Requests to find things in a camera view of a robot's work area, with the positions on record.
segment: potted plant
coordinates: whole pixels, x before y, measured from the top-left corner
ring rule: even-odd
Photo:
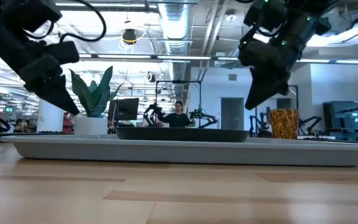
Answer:
[[[99,85],[92,81],[91,85],[87,86],[79,75],[70,71],[73,92],[80,99],[86,113],[86,116],[75,118],[75,134],[107,134],[108,121],[106,118],[101,118],[101,115],[107,107],[107,102],[116,97],[122,86],[121,84],[116,91],[110,92],[112,66],[104,72]]]

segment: gray door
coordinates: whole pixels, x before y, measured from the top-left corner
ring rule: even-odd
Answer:
[[[222,98],[221,129],[244,130],[244,99]]]

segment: green leaf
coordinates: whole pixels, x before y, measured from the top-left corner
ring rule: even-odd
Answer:
[[[94,101],[92,99],[92,95],[86,86],[84,80],[81,79],[79,75],[75,72],[71,71],[71,82],[73,84],[73,93],[78,96],[80,99],[81,105],[84,107],[86,114],[88,114],[89,110],[94,107]]]
[[[116,91],[112,91],[112,92],[110,93],[110,97],[109,97],[109,100],[108,100],[108,101],[113,100],[113,99],[117,96],[117,93],[118,93],[119,89],[121,88],[121,86],[122,86],[122,84],[118,86],[118,88],[117,88]]]
[[[89,91],[92,93],[94,90],[98,87],[98,84],[96,84],[95,81],[91,82],[91,85],[88,87]]]
[[[98,104],[96,104],[96,106],[94,108],[92,108],[88,117],[91,117],[91,118],[100,117],[100,115],[106,110],[109,97],[110,97],[110,89],[106,90],[102,94],[100,101],[98,102]]]
[[[99,86],[92,92],[92,98],[95,102],[99,102],[104,92],[109,88],[110,91],[110,81],[112,77],[112,66],[110,66],[103,74],[102,79],[100,80]]]

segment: white planter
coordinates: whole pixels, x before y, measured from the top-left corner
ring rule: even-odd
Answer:
[[[107,134],[108,121],[104,118],[88,118],[77,116],[75,118],[75,134],[94,135]]]

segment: person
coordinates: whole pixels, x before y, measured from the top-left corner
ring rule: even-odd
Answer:
[[[183,103],[181,101],[175,103],[175,113],[163,117],[160,121],[168,123],[170,128],[185,128],[195,123],[194,119],[190,121],[189,117],[183,113]]]

